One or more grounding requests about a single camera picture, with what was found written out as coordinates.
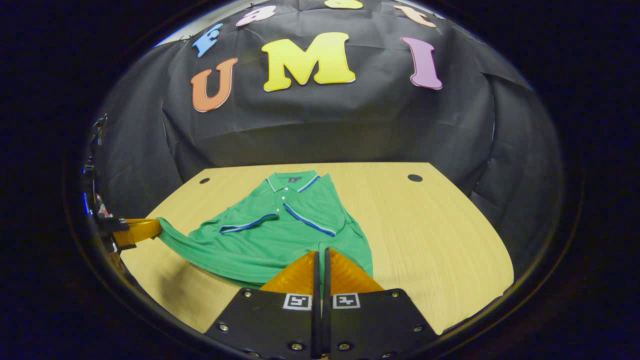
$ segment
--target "blue letter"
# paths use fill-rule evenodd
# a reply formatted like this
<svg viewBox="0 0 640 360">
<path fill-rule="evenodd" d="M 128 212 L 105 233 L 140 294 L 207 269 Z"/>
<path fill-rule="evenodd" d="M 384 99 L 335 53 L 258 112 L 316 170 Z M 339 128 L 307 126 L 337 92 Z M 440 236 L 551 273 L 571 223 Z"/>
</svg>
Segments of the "blue letter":
<svg viewBox="0 0 640 360">
<path fill-rule="evenodd" d="M 204 53 L 206 53 L 207 50 L 209 50 L 209 48 L 216 43 L 217 41 L 216 37 L 218 37 L 218 35 L 220 34 L 220 32 L 216 29 L 219 29 L 220 26 L 222 26 L 222 24 L 215 25 L 213 28 L 209 29 L 209 31 L 204 33 L 204 35 L 202 35 L 193 44 L 193 46 L 195 46 L 198 49 L 198 57 L 201 57 L 202 55 L 204 55 Z"/>
</svg>

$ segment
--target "wooden table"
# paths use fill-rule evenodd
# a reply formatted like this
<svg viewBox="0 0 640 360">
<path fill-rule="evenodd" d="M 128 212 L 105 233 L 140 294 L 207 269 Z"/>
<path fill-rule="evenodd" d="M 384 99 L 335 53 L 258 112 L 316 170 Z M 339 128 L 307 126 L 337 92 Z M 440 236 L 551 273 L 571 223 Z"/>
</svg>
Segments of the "wooden table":
<svg viewBox="0 0 640 360">
<path fill-rule="evenodd" d="M 429 163 L 318 163 L 203 170 L 149 214 L 188 234 L 246 197 L 274 172 L 331 174 L 344 207 L 369 240 L 374 280 L 402 288 L 433 330 L 472 316 L 513 283 L 498 234 L 477 208 Z M 423 178 L 411 181 L 409 174 Z M 200 184 L 204 178 L 210 180 Z M 122 259 L 167 311 L 205 332 L 239 289 L 198 268 L 159 238 Z"/>
</svg>

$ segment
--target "letter m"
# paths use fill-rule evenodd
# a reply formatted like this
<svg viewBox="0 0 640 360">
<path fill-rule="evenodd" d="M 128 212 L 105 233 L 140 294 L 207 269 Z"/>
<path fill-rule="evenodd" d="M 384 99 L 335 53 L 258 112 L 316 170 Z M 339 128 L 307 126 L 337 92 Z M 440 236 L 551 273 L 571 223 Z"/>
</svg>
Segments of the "letter m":
<svg viewBox="0 0 640 360">
<path fill-rule="evenodd" d="M 270 92 L 291 86 L 291 79 L 284 76 L 284 67 L 289 69 L 300 85 L 306 84 L 316 63 L 316 83 L 354 82 L 356 74 L 349 70 L 344 54 L 344 42 L 348 38 L 349 35 L 345 33 L 322 33 L 316 36 L 307 51 L 289 39 L 265 44 L 262 51 L 269 54 L 269 80 L 264 83 L 264 90 Z"/>
</svg>

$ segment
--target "purple letter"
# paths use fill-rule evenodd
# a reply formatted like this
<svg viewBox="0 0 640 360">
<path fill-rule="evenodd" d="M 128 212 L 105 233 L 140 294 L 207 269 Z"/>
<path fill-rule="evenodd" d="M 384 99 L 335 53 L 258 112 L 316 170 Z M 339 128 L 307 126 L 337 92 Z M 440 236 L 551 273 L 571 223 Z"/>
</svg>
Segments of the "purple letter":
<svg viewBox="0 0 640 360">
<path fill-rule="evenodd" d="M 433 63 L 431 52 L 433 45 L 416 38 L 401 37 L 411 49 L 413 56 L 413 68 L 415 72 L 411 75 L 411 82 L 416 86 L 439 90 L 442 88 L 442 81 L 436 75 L 436 65 Z"/>
</svg>

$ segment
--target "black fabric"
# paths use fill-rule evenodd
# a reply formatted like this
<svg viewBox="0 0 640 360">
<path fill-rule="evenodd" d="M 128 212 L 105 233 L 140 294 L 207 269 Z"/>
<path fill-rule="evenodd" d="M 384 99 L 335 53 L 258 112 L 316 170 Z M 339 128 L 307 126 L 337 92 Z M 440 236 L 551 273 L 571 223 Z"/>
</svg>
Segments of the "black fabric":
<svg viewBox="0 0 640 360">
<path fill-rule="evenodd" d="M 515 275 L 526 269 L 559 214 L 562 165 L 556 132 L 530 84 L 502 56 L 450 20 L 427 28 L 370 0 L 361 10 L 323 0 L 274 0 L 275 15 L 243 28 L 252 9 L 220 22 L 201 58 L 188 40 L 154 48 L 106 99 L 104 145 L 97 151 L 100 193 L 118 216 L 144 217 L 182 183 L 209 167 L 333 161 L 426 161 L 483 212 L 502 237 Z M 261 47 L 291 39 L 302 49 L 320 33 L 343 32 L 356 80 L 265 92 Z M 434 46 L 441 90 L 413 85 L 409 47 Z M 227 101 L 207 113 L 192 105 L 191 78 L 237 58 Z M 317 72 L 317 65 L 312 72 Z"/>
</svg>

